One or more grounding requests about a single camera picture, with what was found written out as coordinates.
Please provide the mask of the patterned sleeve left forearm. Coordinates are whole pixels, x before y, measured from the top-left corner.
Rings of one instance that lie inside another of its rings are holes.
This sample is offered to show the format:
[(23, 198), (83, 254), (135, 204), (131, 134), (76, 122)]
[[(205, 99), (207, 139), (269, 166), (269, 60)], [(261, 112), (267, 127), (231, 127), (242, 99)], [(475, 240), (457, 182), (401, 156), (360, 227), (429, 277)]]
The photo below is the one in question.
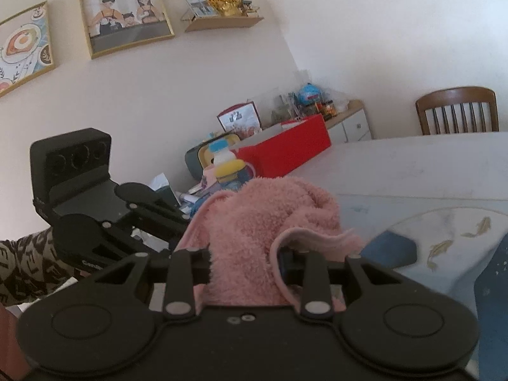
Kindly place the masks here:
[(80, 274), (57, 255), (52, 228), (1, 241), (1, 305), (5, 307), (51, 295)]

